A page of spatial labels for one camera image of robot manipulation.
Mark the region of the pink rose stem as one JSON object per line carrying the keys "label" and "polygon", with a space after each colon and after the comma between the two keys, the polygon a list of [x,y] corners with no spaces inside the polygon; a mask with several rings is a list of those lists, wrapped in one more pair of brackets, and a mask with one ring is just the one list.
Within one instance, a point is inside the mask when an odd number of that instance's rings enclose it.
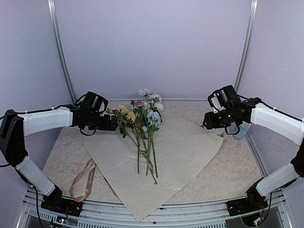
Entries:
{"label": "pink rose stem", "polygon": [[122,111],[118,108],[107,108],[106,113],[111,115],[111,118],[114,121],[114,125],[118,128],[119,133],[122,135],[122,137],[125,138],[128,136],[130,139],[132,139],[129,131],[127,130],[127,128],[132,127],[132,124],[129,120],[127,120],[126,115],[122,114]]}

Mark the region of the yellow rose bunch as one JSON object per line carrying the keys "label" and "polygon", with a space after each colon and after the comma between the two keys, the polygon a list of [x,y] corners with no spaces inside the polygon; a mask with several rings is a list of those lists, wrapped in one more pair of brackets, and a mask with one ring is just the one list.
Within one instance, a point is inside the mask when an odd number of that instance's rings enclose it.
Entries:
{"label": "yellow rose bunch", "polygon": [[140,174],[140,159],[142,157],[141,148],[141,116],[139,109],[130,111],[126,106],[118,106],[118,124],[120,133],[125,138],[128,136],[135,144],[137,151],[137,173]]}

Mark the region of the dried mauve flower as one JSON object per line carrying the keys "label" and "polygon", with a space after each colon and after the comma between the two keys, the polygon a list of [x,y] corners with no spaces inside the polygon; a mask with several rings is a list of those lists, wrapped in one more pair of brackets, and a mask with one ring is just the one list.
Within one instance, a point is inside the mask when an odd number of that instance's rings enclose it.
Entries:
{"label": "dried mauve flower", "polygon": [[132,131],[137,142],[137,172],[140,174],[140,159],[144,158],[147,162],[146,175],[154,174],[153,164],[150,159],[150,136],[147,122],[148,108],[141,100],[131,100],[130,102],[135,119],[132,120]]}

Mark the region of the white rose stem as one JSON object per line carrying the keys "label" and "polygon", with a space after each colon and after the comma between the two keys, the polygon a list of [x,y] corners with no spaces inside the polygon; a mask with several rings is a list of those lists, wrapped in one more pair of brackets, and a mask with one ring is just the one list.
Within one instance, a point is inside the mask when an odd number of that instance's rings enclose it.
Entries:
{"label": "white rose stem", "polygon": [[154,133],[159,130],[159,125],[162,123],[161,114],[158,109],[158,104],[149,103],[148,113],[147,113],[147,126],[149,132],[149,138],[152,146],[152,155],[153,155],[153,167],[155,170],[155,177],[158,178],[158,169],[156,162],[156,150],[154,143]]}

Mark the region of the white pink flower stem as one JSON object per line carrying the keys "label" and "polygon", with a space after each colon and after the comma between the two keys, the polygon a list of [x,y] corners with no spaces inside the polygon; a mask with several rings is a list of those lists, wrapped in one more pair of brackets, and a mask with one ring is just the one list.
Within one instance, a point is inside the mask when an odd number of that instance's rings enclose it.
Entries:
{"label": "white pink flower stem", "polygon": [[147,100],[152,104],[158,104],[162,102],[162,97],[159,94],[153,93],[147,96]]}

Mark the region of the pink wrapping paper sheet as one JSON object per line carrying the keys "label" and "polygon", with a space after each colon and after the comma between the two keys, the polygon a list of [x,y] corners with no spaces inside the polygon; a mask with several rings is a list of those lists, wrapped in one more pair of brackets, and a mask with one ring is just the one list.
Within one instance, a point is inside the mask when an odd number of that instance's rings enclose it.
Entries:
{"label": "pink wrapping paper sheet", "polygon": [[162,113],[154,134],[150,159],[138,158],[130,137],[119,132],[99,132],[82,144],[119,200],[136,221],[141,221],[191,182],[218,153],[223,138],[173,112]]}

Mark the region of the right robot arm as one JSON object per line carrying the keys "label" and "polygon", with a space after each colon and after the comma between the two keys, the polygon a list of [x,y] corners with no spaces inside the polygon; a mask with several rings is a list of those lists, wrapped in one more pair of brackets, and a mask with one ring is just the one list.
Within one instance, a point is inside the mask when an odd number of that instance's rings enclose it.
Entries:
{"label": "right robot arm", "polygon": [[298,117],[277,110],[261,98],[246,98],[238,95],[232,85],[215,90],[208,96],[213,109],[204,115],[202,122],[207,130],[227,130],[236,125],[237,133],[241,124],[248,123],[268,129],[298,146],[295,157],[277,171],[257,181],[247,190],[243,207],[253,211],[271,192],[287,187],[304,176],[304,121]]}

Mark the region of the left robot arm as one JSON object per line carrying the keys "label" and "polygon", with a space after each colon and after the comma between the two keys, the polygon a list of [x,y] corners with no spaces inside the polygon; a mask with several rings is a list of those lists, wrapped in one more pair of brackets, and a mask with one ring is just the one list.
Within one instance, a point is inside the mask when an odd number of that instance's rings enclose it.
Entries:
{"label": "left robot arm", "polygon": [[78,127],[81,134],[84,134],[85,128],[93,132],[115,131],[118,123],[114,114],[106,114],[107,106],[107,99],[87,92],[75,104],[29,112],[15,112],[11,109],[1,117],[0,151],[5,160],[25,182],[39,190],[44,201],[56,211],[62,211],[67,206],[66,200],[59,187],[29,158],[25,138],[64,127]]}

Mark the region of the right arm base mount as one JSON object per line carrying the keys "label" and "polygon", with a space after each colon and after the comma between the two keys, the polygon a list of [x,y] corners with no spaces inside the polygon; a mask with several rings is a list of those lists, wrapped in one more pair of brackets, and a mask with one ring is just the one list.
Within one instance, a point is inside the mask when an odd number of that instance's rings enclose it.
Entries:
{"label": "right arm base mount", "polygon": [[268,207],[266,197],[258,193],[256,185],[252,185],[246,194],[245,198],[230,200],[226,203],[230,216],[246,214]]}

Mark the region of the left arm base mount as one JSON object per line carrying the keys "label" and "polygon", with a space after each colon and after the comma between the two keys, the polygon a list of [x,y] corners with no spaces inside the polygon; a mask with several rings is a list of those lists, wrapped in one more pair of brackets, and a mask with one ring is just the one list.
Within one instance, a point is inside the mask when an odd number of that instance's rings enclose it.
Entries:
{"label": "left arm base mount", "polygon": [[83,203],[62,197],[60,189],[54,189],[48,196],[43,195],[41,207],[68,216],[79,217]]}

